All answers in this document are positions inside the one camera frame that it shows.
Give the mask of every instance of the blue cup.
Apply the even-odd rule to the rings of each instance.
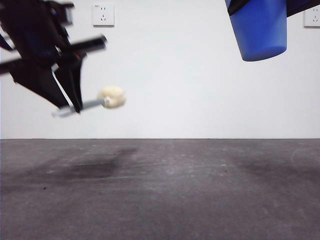
[[[250,0],[230,19],[242,59],[253,62],[287,50],[286,0]],[[227,7],[230,0],[225,0]]]

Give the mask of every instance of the motion blur object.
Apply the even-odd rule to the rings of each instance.
[[[106,109],[117,109],[125,105],[127,99],[125,91],[119,86],[105,86],[102,88],[96,100],[91,100],[83,103],[83,110],[102,105]],[[69,117],[76,112],[73,106],[64,106],[58,111],[53,112],[53,117]]]
[[[17,50],[21,56],[0,64],[0,75],[10,73],[14,82],[58,108],[69,106],[62,88],[80,113],[83,60],[87,53],[104,49],[107,39],[100,36],[70,44],[65,26],[72,24],[73,7],[72,3],[51,0],[0,0],[1,27],[14,44],[10,46],[0,35],[0,47]]]

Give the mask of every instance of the concrete floor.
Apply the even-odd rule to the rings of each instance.
[[[320,140],[3,140],[3,240],[320,240]]]

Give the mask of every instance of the wall socket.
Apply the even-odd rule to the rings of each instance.
[[[320,27],[320,5],[304,11],[304,27]]]
[[[92,6],[93,26],[114,26],[115,6],[113,4],[96,3]]]

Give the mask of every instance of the sponge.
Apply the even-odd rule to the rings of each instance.
[[[105,86],[97,96],[98,99],[105,99],[102,106],[106,109],[116,109],[126,103],[125,91],[119,86]]]

